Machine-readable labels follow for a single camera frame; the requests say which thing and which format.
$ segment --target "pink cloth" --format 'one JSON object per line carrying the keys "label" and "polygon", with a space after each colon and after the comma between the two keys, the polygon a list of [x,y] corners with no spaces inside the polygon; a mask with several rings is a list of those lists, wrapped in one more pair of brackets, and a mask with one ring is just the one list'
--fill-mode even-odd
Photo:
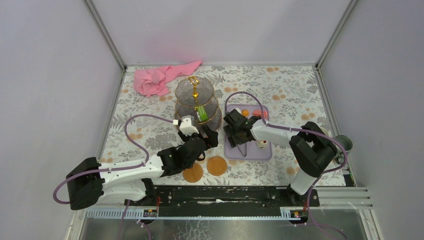
{"label": "pink cloth", "polygon": [[177,76],[191,75],[201,63],[202,61],[194,61],[185,65],[138,69],[134,73],[134,89],[148,98],[155,94],[158,96],[169,94],[166,83]]}

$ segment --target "white backdrop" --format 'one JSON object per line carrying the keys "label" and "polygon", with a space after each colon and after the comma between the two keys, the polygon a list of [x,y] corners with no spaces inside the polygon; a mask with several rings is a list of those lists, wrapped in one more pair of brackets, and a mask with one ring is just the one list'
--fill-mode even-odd
{"label": "white backdrop", "polygon": [[94,0],[127,65],[315,63],[349,0]]}
{"label": "white backdrop", "polygon": [[386,240],[423,234],[423,12],[422,0],[359,1],[321,68]]}
{"label": "white backdrop", "polygon": [[1,1],[0,66],[0,239],[63,239],[53,190],[96,155],[121,70],[81,0]]}

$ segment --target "floral tablecloth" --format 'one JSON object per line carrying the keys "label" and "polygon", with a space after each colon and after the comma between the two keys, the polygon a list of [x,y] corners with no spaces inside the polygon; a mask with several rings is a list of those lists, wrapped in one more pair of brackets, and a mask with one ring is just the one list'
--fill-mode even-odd
{"label": "floral tablecloth", "polygon": [[[124,134],[124,124],[136,114],[153,114],[174,119],[175,88],[186,77],[177,77],[167,84],[171,91],[164,96],[145,97],[133,89],[134,72],[146,68],[130,66],[124,77],[121,93],[117,100],[101,162],[123,162],[144,159],[145,153],[129,142]],[[307,121],[316,122],[329,130],[327,119],[312,66],[200,66],[195,76],[208,78],[224,111],[226,98],[234,92],[246,91],[255,96],[269,109],[269,120],[286,126],[300,127]],[[235,95],[231,103],[256,104],[247,95]],[[206,160],[199,161],[203,177],[195,183],[187,182],[182,174],[153,179],[156,185],[244,185],[244,186],[287,186],[299,170],[299,165],[290,148],[273,145],[270,161],[228,160],[227,171],[213,176],[206,168],[207,159],[224,157],[223,124],[218,130],[219,145],[206,152]],[[128,126],[132,139],[146,147],[151,155],[162,149],[182,143],[176,128],[167,122],[151,117],[139,117]],[[332,162],[328,168],[334,168]],[[318,182],[319,186],[345,186],[341,171],[328,173]]]}

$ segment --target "gray cup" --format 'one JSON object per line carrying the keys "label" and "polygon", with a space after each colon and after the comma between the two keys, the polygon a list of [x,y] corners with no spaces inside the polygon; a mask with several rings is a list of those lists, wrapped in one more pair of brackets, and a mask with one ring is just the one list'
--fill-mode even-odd
{"label": "gray cup", "polygon": [[[336,140],[343,146],[347,154],[349,154],[352,148],[354,147],[352,140],[345,135],[337,135],[335,136],[334,140]],[[335,147],[337,148],[337,154],[335,155],[334,160],[337,164],[341,165],[345,161],[345,156],[343,155],[342,150],[337,145]]]}

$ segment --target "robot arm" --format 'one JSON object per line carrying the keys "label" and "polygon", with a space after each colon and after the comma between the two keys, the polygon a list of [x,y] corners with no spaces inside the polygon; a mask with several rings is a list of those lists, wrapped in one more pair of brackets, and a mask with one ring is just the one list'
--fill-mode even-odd
{"label": "robot arm", "polygon": [[[224,120],[228,124],[224,126],[224,131],[232,148],[255,140],[265,140],[290,147],[299,163],[300,170],[289,187],[299,195],[304,195],[308,191],[337,154],[336,147],[328,139],[314,134],[295,133],[269,127],[259,116],[247,119],[234,109],[224,117]],[[324,134],[320,127],[311,121],[302,128]]]}
{"label": "robot arm", "polygon": [[179,125],[178,132],[184,141],[182,145],[173,146],[151,156],[146,165],[119,171],[114,168],[137,166],[145,162],[138,159],[126,162],[98,163],[95,157],[82,161],[66,178],[89,170],[109,170],[95,172],[77,177],[67,183],[70,208],[84,209],[96,203],[119,203],[124,200],[147,201],[154,199],[152,178],[172,176],[191,168],[204,152],[218,145],[218,133],[207,125],[202,126],[206,137],[193,126],[194,117],[183,117],[175,121]]}

